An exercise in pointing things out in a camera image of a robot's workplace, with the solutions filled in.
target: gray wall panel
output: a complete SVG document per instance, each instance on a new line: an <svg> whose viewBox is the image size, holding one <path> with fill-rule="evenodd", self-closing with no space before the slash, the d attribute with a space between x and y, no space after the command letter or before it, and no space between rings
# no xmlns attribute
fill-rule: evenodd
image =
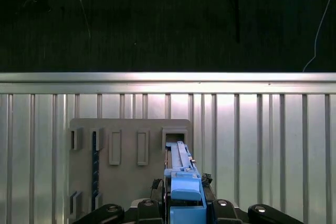
<svg viewBox="0 0 336 224"><path fill-rule="evenodd" d="M8 95L0 95L0 223L7 217Z"/></svg>
<svg viewBox="0 0 336 224"><path fill-rule="evenodd" d="M0 83L0 222L53 223L54 218L66 223L69 122L102 117L189 119L194 158L200 172L212 174L218 197L244 210L263 202L301 221L334 223L336 78L326 76L324 82L316 76L314 82L313 74L293 81L284 76L282 82L268 81L271 85L261 82L262 75L258 78L237 85L232 79L206 84L191 78L183 90L183 82L148 79L128 85L102 77L82 88L101 85L109 92L78 94L68 92L79 87L70 81L49 85L50 93L43 89L44 94L25 90L33 82ZM199 92L190 92L196 87ZM18 92L4 93L9 90Z"/></svg>
<svg viewBox="0 0 336 224"><path fill-rule="evenodd" d="M239 206L247 209L257 203L257 96L239 97Z"/></svg>
<svg viewBox="0 0 336 224"><path fill-rule="evenodd" d="M285 96L286 213L303 219L302 96Z"/></svg>
<svg viewBox="0 0 336 224"><path fill-rule="evenodd" d="M55 218L52 188L56 168L52 149L53 95L35 95L34 126L34 222L51 223Z"/></svg>
<svg viewBox="0 0 336 224"><path fill-rule="evenodd" d="M13 95L13 152L12 152L12 223L27 223L34 219L34 139L31 135L32 95Z"/></svg>

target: gray panel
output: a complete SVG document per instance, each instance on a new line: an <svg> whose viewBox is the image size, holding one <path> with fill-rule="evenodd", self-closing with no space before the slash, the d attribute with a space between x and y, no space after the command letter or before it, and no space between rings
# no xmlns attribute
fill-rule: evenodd
<svg viewBox="0 0 336 224"><path fill-rule="evenodd" d="M171 118L189 119L189 95L172 94L171 95Z"/></svg>
<svg viewBox="0 0 336 224"><path fill-rule="evenodd" d="M103 94L102 95L102 117L119 118L120 116L120 95Z"/></svg>
<svg viewBox="0 0 336 224"><path fill-rule="evenodd" d="M59 94L56 97L56 142L53 150L56 151L56 199L55 199L55 218L56 223L63 223L65 219L65 196L67 195L67 153L69 153L69 147L66 147L67 139L67 95Z"/></svg>
<svg viewBox="0 0 336 224"><path fill-rule="evenodd" d="M79 96L79 117L97 118L97 100L96 94L81 94Z"/></svg>
<svg viewBox="0 0 336 224"><path fill-rule="evenodd" d="M271 95L270 121L271 121L271 140L270 156L272 158L271 166L271 206L280 209L280 95Z"/></svg>
<svg viewBox="0 0 336 224"><path fill-rule="evenodd" d="M29 220L30 210L29 172L31 168L29 94L16 94L13 96L12 162L12 223L26 223Z"/></svg>
<svg viewBox="0 0 336 224"><path fill-rule="evenodd" d="M53 96L35 95L34 221L51 223L53 194Z"/></svg>
<svg viewBox="0 0 336 224"><path fill-rule="evenodd" d="M270 120L271 95L262 95L262 199L263 204L271 205L272 194L272 156L271 150L271 120Z"/></svg>
<svg viewBox="0 0 336 224"><path fill-rule="evenodd" d="M235 201L235 96L217 95L217 197Z"/></svg>
<svg viewBox="0 0 336 224"><path fill-rule="evenodd" d="M285 96L286 213L303 221L302 96Z"/></svg>
<svg viewBox="0 0 336 224"><path fill-rule="evenodd" d="M324 95L308 96L309 223L326 222L324 103Z"/></svg>
<svg viewBox="0 0 336 224"><path fill-rule="evenodd" d="M240 189L239 206L244 211L257 203L257 96L239 97L240 112Z"/></svg>
<svg viewBox="0 0 336 224"><path fill-rule="evenodd" d="M7 217L8 95L0 95L0 223Z"/></svg>
<svg viewBox="0 0 336 224"><path fill-rule="evenodd" d="M148 94L148 118L165 118L166 97L164 94Z"/></svg>
<svg viewBox="0 0 336 224"><path fill-rule="evenodd" d="M330 176L330 194L331 194L331 220L330 223L336 221L336 95L330 96L330 157L331 157L331 176Z"/></svg>
<svg viewBox="0 0 336 224"><path fill-rule="evenodd" d="M203 106L202 95L193 95L194 114L194 159L197 161L197 169L203 173Z"/></svg>
<svg viewBox="0 0 336 224"><path fill-rule="evenodd" d="M215 125L216 125L216 111L215 105L216 100L215 96L211 94L204 95L204 159L203 167L204 173L210 173L212 175L211 186L214 193L216 193L216 134L215 134Z"/></svg>
<svg viewBox="0 0 336 224"><path fill-rule="evenodd" d="M82 211L88 212L89 195L91 188L91 134L90 129L105 128L115 132L116 143L115 150L110 148L109 136L111 133L106 130L104 135L104 147L99 154L99 173L104 176L99 177L99 192L102 193L102 203L108 204L117 202L126 210L130 207L131 202L137 198L150 196L151 185L155 178L163 177L164 152L162 152L162 126L170 129L183 127L188 132L192 130L191 123L188 120L81 120L71 121L71 128L83 128L83 149L80 151L70 152L70 170L69 170L69 187L72 193L82 191ZM138 165L138 148L137 133L147 132L149 129L149 139L146 144L148 147L148 165L139 167ZM188 134L186 142L192 141L191 134ZM108 161L110 154L115 154L111 165Z"/></svg>

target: rectangular slot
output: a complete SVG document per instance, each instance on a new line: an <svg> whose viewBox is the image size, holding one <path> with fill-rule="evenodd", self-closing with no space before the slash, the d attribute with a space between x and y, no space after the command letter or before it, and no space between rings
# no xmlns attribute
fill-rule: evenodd
<svg viewBox="0 0 336 224"><path fill-rule="evenodd" d="M76 195L77 192L74 192L71 196L70 196L70 214L73 214L73 203L74 203L74 196Z"/></svg>
<svg viewBox="0 0 336 224"><path fill-rule="evenodd" d="M188 130L185 127L163 127L162 128L162 151L165 152L166 143L177 143L182 141L185 144L187 142Z"/></svg>
<svg viewBox="0 0 336 224"><path fill-rule="evenodd" d="M120 165L121 131L112 131L109 137L109 164Z"/></svg>
<svg viewBox="0 0 336 224"><path fill-rule="evenodd" d="M75 148L75 132L71 131L71 149Z"/></svg>
<svg viewBox="0 0 336 224"><path fill-rule="evenodd" d="M138 165L148 165L149 130L138 130Z"/></svg>
<svg viewBox="0 0 336 224"><path fill-rule="evenodd" d="M70 219L77 219L82 212L82 192L76 191L70 196Z"/></svg>
<svg viewBox="0 0 336 224"><path fill-rule="evenodd" d="M100 151L101 149L103 149L104 128L91 129L90 132L91 132L91 136L93 136L93 134L96 134L95 151Z"/></svg>
<svg viewBox="0 0 336 224"><path fill-rule="evenodd" d="M182 141L184 143L184 134L180 133L166 134L166 142L177 143L178 141Z"/></svg>
<svg viewBox="0 0 336 224"><path fill-rule="evenodd" d="M82 148L82 137L83 137L83 129L69 129L70 131L70 145L71 149L74 151L78 151Z"/></svg>

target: black strip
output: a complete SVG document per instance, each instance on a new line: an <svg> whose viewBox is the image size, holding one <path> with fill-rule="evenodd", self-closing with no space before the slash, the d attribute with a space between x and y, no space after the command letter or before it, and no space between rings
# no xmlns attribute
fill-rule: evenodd
<svg viewBox="0 0 336 224"><path fill-rule="evenodd" d="M96 209L96 197L99 194L99 151L96 150L97 133L92 133L92 184L91 184L91 211Z"/></svg>

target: silver metal surface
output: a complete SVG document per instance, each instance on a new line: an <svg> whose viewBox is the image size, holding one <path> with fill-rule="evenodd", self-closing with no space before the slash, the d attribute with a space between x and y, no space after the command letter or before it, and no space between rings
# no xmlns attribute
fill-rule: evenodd
<svg viewBox="0 0 336 224"><path fill-rule="evenodd" d="M335 94L331 73L2 73L0 223L67 223L75 117L188 119L217 198L335 223Z"/></svg>
<svg viewBox="0 0 336 224"><path fill-rule="evenodd" d="M264 207L261 207L261 206L256 206L256 210L258 212L266 212L266 209Z"/></svg>
<svg viewBox="0 0 336 224"><path fill-rule="evenodd" d="M109 207L109 209L107 209L107 212L115 212L117 210L117 207Z"/></svg>
<svg viewBox="0 0 336 224"><path fill-rule="evenodd" d="M218 204L220 204L221 206L225 207L227 205L227 202L225 200L219 200Z"/></svg>

